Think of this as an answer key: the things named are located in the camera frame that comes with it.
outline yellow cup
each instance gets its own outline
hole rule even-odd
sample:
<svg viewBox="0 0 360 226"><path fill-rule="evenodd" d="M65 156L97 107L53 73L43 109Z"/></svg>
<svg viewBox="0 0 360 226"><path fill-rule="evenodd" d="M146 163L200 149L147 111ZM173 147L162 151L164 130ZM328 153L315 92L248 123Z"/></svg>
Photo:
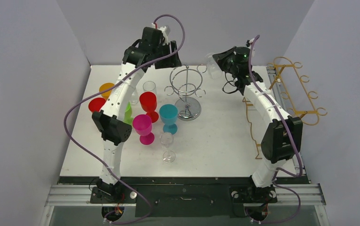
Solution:
<svg viewBox="0 0 360 226"><path fill-rule="evenodd" d="M107 90L109 88L112 88L115 84L111 83L111 82L108 82L108 83L105 83L103 84L101 87L99 87L99 91L102 92L104 90ZM108 92L105 92L105 93L102 93L101 96L107 100L108 97L111 95L111 90L108 91Z"/></svg>

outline white wall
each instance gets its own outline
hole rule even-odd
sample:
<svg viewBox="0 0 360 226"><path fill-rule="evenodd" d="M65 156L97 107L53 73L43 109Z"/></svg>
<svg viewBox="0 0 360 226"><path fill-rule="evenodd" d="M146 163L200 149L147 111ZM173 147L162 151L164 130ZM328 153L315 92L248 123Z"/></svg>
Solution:
<svg viewBox="0 0 360 226"><path fill-rule="evenodd" d="M266 65L282 56L313 0L57 0L92 65L118 64L142 29L161 14L184 24L186 41L180 60L202 63L208 53L223 52L261 35L254 63ZM170 39L181 41L171 18Z"/></svg>
<svg viewBox="0 0 360 226"><path fill-rule="evenodd" d="M89 70L55 0L0 0L0 225L40 222Z"/></svg>
<svg viewBox="0 0 360 226"><path fill-rule="evenodd" d="M285 56L303 63L314 103L328 111L304 127L308 176L322 185L332 226L360 225L360 0L316 0ZM289 84L301 94L297 80Z"/></svg>

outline blue goblet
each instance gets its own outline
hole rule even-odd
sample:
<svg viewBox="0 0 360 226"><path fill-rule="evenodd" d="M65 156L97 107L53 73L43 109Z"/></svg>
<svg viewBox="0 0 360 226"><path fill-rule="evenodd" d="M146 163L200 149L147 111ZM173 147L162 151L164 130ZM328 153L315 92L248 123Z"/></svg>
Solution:
<svg viewBox="0 0 360 226"><path fill-rule="evenodd" d="M159 114L161 115L162 122L165 124L164 132L175 134L177 132L177 125L175 123L179 114L177 107L174 105L163 105L159 109Z"/></svg>

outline robotic arm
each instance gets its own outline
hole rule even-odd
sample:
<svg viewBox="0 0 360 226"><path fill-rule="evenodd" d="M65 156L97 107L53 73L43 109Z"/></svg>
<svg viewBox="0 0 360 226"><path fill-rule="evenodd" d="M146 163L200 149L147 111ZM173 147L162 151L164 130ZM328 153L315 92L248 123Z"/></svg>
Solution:
<svg viewBox="0 0 360 226"><path fill-rule="evenodd" d="M131 125L123 122L124 112L131 94L136 88L147 68L138 70L127 79L124 79L135 68L154 59L166 56L177 49L176 41L169 41L170 29L162 26L159 29L145 27L142 38L136 40L124 52L122 69L115 88L99 112L92 115L93 121L102 134L104 140L104 158L112 172L120 178L120 161L123 143L131 134ZM178 54L155 63L155 69L181 66ZM121 194L120 184L103 166L97 187L99 190L115 197Z"/></svg>
<svg viewBox="0 0 360 226"><path fill-rule="evenodd" d="M248 60L253 55L249 48L252 42L253 40L249 40L246 47L233 47L223 53L209 56L207 65L210 74L218 74L217 71L220 69L220 73L225 72L232 75L236 87L234 92L239 91L252 102L267 126L261 142L264 158L252 175L255 186L265 188L272 185L272 179L278 168L295 154L281 118L285 119L290 128L298 152L301 148L302 121L299 117L291 117L282 109L258 73L254 71L252 74L250 73Z"/></svg>

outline white table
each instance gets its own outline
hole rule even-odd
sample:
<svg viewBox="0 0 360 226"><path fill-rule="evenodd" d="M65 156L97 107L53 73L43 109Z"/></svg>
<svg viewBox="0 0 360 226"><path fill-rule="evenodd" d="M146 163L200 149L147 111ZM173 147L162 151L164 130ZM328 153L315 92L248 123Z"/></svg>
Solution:
<svg viewBox="0 0 360 226"><path fill-rule="evenodd" d="M254 66L253 69L264 79L266 86L270 80L264 66ZM169 75L172 69L148 69L147 73L137 85L137 91L142 93L142 84L154 81L157 86L158 108L164 104L174 104L178 96L167 96L171 89ZM115 83L120 72L120 65L94 65L83 97L98 92L99 87L106 82ZM185 81L179 75L176 82ZM139 142L139 135L133 130L130 138L123 147L121 174L125 177L248 177L256 170L261 160L255 159L255 144L250 136L249 124L245 117L245 104L239 92L225 94L221 88L226 82L219 78L212 80L203 74L203 89L206 95L195 97L202 106L201 115L193 121L177 121L178 132L174 135L173 150L176 161L167 164L162 160L163 150L160 147L159 135L162 133L163 123L158 120L153 124L155 141L145 146ZM199 76L190 74L189 81L199 84ZM97 130L88 103L82 104L73 130L73 137L99 157L103 156L101 133ZM140 104L132 106L133 117L144 114ZM263 120L254 110L249 108L249 116L253 122L254 137L260 141L266 127ZM292 160L284 168L295 173ZM80 149L72 141L69 143L65 160L61 169L61 177L96 177L100 175L102 165L89 154ZM280 177L287 174L280 172Z"/></svg>

